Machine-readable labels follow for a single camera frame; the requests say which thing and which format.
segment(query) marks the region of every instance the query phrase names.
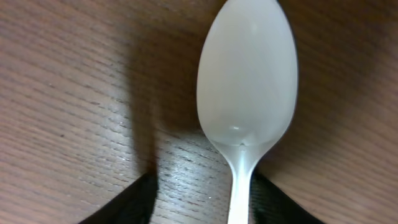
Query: table surface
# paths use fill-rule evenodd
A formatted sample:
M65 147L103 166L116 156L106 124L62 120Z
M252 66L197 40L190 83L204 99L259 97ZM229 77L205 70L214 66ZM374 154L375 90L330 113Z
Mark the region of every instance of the table surface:
M279 2L300 83L261 172L324 222L398 223L398 2ZM195 106L223 3L0 0L0 223L76 223L154 164L152 223L226 223Z

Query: plastic spoon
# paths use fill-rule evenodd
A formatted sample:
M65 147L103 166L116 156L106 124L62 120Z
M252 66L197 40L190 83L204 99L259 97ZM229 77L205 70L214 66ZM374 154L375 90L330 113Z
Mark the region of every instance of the plastic spoon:
M297 95L293 36L275 0L228 0L201 54L200 124L231 166L228 223L248 223L250 178L282 137Z

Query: spoon handle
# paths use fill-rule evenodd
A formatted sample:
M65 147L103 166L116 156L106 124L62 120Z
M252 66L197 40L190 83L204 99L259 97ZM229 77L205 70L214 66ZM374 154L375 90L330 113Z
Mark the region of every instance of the spoon handle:
M237 167L233 170L228 224L247 224L249 220L249 193L251 175Z

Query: spoon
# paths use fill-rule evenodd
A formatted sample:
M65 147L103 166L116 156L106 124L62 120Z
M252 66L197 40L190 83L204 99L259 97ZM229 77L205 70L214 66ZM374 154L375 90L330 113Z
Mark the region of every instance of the spoon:
M201 53L201 127L233 175L229 224L248 223L253 169L282 137L297 96L297 57L276 0L227 0Z

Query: wooden table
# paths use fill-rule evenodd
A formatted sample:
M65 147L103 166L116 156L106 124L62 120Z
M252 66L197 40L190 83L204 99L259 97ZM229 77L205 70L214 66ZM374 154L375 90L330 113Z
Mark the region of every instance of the wooden table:
M155 163L153 223L226 223L195 106L223 3L0 0L0 223L76 223ZM327 223L398 223L398 2L280 3L299 95L260 170Z

